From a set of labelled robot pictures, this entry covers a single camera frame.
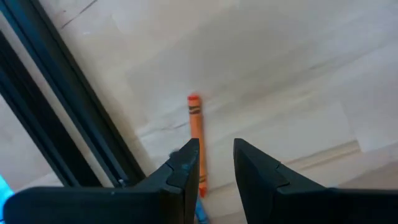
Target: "floor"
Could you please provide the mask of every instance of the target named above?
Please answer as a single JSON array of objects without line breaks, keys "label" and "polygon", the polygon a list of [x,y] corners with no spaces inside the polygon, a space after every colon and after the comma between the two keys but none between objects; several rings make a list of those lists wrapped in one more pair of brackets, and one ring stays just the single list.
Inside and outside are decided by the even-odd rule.
[{"label": "floor", "polygon": [[40,2],[146,174],[190,139],[201,94],[215,223],[244,223],[234,138],[326,186],[398,159],[396,0]]}]

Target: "orange crayon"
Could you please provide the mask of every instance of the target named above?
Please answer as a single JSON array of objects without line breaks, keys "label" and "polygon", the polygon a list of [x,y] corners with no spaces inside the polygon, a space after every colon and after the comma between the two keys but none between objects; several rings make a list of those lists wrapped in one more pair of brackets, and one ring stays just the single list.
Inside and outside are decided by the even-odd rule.
[{"label": "orange crayon", "polygon": [[207,192],[205,138],[203,133],[203,116],[201,112],[201,99],[198,95],[188,96],[189,118],[192,138],[199,139],[199,194],[204,197]]}]

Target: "blue object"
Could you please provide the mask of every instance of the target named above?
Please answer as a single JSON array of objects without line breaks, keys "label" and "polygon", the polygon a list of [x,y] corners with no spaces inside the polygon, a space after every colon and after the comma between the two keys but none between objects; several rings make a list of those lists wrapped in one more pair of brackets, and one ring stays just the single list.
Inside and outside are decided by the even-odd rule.
[{"label": "blue object", "polygon": [[198,220],[199,224],[209,224],[209,220],[207,219],[205,209],[203,209],[203,205],[201,204],[199,197],[197,200],[197,207],[195,209],[195,215],[197,216],[197,220]]},{"label": "blue object", "polygon": [[3,219],[2,217],[2,207],[6,203],[6,200],[13,195],[12,190],[10,187],[7,185],[6,181],[3,179],[3,177],[0,175],[0,220]]}]

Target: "crayon tip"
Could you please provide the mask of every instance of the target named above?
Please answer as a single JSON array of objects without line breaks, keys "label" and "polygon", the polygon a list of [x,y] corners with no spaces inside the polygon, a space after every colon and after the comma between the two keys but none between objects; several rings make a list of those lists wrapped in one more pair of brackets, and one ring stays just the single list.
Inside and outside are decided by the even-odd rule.
[{"label": "crayon tip", "polygon": [[191,94],[188,96],[188,100],[199,100],[199,95]]},{"label": "crayon tip", "polygon": [[204,198],[205,195],[206,195],[206,192],[207,192],[207,187],[200,187],[199,188],[200,197]]}]

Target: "wooden floor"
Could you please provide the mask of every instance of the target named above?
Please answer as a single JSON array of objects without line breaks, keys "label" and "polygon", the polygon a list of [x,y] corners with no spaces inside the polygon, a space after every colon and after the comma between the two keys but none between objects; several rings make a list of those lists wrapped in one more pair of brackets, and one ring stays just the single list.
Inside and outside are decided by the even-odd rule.
[{"label": "wooden floor", "polygon": [[398,159],[398,1],[40,2],[146,174],[190,139],[187,95],[201,94],[215,223],[244,223],[234,138],[326,186]]}]

